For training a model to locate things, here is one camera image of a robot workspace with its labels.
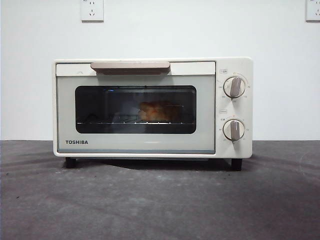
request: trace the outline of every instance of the temperature knob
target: temperature knob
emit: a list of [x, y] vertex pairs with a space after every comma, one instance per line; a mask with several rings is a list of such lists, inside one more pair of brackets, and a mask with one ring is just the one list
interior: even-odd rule
[[225, 94], [230, 98], [238, 98], [245, 92], [245, 82], [238, 76], [228, 78], [223, 85]]
[[223, 126], [225, 137], [231, 141], [237, 141], [245, 134], [245, 126], [238, 120], [229, 120]]

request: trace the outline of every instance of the power socket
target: power socket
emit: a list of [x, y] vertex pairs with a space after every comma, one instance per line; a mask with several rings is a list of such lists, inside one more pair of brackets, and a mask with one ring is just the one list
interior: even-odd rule
[[104, 0], [80, 0], [82, 22], [104, 21]]
[[305, 20], [320, 23], [320, 0], [306, 0]]

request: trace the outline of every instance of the countertop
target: countertop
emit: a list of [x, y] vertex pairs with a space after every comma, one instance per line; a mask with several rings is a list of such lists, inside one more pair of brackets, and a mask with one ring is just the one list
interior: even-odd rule
[[320, 141], [255, 141], [227, 161], [93, 160], [1, 142], [3, 240], [318, 240]]

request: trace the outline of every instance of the oven body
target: oven body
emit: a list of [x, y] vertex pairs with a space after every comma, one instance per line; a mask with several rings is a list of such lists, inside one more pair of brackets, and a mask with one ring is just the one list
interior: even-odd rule
[[252, 155], [250, 58], [62, 59], [52, 78], [56, 156]]

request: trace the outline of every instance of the oven rack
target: oven rack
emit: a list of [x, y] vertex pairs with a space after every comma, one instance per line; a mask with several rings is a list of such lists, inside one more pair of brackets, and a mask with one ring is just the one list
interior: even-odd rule
[[179, 120], [179, 121], [145, 121], [141, 120], [139, 115], [116, 115], [107, 120], [85, 120], [77, 121], [76, 124], [83, 125], [194, 125], [194, 120]]

